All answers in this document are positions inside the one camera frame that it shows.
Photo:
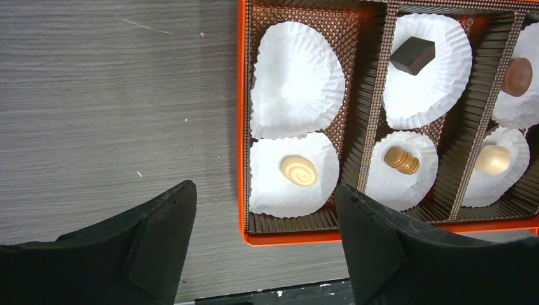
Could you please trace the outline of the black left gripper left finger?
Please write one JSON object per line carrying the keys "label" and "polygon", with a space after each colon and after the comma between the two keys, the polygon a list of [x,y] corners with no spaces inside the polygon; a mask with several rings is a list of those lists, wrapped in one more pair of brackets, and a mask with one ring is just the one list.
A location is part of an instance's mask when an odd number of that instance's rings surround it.
{"label": "black left gripper left finger", "polygon": [[191,180],[55,241],[1,246],[2,304],[173,304],[196,215]]}

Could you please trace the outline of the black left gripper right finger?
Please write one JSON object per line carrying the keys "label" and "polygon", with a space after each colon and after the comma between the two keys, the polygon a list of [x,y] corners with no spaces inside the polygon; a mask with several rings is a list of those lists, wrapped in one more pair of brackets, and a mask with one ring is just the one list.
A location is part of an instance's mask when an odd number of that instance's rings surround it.
{"label": "black left gripper right finger", "polygon": [[497,243],[450,233],[355,188],[335,190],[356,304],[537,304],[538,238]]}

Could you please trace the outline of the caramel ribbed chocolate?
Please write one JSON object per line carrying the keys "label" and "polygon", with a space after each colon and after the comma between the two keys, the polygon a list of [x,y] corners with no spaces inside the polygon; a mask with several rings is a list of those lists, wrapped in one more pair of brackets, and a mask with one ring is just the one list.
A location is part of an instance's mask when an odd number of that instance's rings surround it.
{"label": "caramel ribbed chocolate", "polygon": [[384,155],[384,162],[405,175],[413,175],[420,168],[420,161],[400,147],[393,146]]}

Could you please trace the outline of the white swirl chocolate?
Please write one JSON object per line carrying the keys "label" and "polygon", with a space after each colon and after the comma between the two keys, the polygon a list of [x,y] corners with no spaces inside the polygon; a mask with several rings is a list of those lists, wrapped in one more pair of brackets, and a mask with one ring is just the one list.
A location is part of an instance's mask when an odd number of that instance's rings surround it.
{"label": "white swirl chocolate", "polygon": [[294,185],[309,187],[318,180],[316,166],[302,156],[286,156],[280,162],[282,175]]}

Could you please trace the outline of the white chocolate piece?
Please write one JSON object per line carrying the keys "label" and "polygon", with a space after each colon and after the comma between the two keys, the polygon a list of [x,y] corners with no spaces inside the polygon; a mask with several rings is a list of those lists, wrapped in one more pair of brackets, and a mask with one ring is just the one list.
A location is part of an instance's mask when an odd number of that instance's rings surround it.
{"label": "white chocolate piece", "polygon": [[474,168],[490,176],[507,171],[511,163],[510,151],[503,146],[484,146],[475,161]]}

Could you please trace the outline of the dark square chocolate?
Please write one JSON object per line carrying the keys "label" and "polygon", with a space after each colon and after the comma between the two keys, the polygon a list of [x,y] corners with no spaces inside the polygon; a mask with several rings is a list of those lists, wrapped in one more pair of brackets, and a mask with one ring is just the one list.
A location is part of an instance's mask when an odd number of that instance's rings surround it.
{"label": "dark square chocolate", "polygon": [[402,72],[417,76],[435,56],[434,41],[410,37],[391,54],[390,63]]}

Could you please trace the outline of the round milk chocolate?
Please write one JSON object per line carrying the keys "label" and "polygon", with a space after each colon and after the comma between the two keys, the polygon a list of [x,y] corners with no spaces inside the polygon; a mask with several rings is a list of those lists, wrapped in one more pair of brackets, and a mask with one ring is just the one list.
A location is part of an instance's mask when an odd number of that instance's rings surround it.
{"label": "round milk chocolate", "polygon": [[513,97],[521,97],[528,91],[532,79],[531,62],[524,57],[512,58],[501,84],[501,90]]}

